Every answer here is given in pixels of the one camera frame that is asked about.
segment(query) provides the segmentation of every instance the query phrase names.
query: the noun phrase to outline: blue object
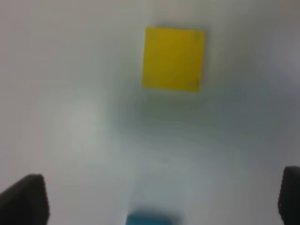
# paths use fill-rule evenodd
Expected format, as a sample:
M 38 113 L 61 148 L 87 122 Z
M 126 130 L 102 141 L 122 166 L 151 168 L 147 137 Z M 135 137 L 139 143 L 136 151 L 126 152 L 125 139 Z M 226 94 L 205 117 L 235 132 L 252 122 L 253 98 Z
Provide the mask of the blue object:
M 128 216 L 126 225 L 172 225 L 172 222 L 165 218 L 146 218 L 139 216 Z

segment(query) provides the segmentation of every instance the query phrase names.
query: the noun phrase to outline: white surface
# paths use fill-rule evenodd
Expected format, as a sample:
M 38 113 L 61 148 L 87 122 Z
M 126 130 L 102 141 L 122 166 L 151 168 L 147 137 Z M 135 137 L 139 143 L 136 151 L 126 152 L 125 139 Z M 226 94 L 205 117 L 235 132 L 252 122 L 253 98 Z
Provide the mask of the white surface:
M 0 3 L 0 190 L 45 176 L 51 225 L 282 224 L 300 165 L 299 4 L 292 0 Z M 206 29 L 202 92 L 142 90 L 146 25 Z

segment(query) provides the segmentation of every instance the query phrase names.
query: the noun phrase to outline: black object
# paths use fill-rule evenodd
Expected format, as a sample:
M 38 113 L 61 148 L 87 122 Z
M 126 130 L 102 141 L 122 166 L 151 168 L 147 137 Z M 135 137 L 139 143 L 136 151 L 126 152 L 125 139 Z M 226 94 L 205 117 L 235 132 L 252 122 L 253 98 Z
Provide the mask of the black object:
M 46 225 L 48 218 L 42 175 L 28 175 L 0 195 L 1 225 Z
M 285 225 L 300 225 L 300 167 L 285 168 L 278 210 Z

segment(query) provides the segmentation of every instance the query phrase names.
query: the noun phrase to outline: yellow square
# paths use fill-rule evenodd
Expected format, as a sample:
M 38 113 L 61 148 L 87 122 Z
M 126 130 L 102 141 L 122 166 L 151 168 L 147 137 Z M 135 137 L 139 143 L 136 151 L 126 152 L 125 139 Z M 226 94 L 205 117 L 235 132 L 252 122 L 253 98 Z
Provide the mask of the yellow square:
M 199 91 L 205 31 L 148 27 L 142 86 Z

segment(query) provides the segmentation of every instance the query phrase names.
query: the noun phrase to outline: yellow sticky note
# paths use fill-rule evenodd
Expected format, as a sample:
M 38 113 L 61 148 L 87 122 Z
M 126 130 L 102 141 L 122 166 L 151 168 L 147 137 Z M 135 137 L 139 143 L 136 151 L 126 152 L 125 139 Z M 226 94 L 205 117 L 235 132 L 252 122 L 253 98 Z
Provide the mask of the yellow sticky note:
M 205 31 L 148 27 L 142 86 L 199 91 Z

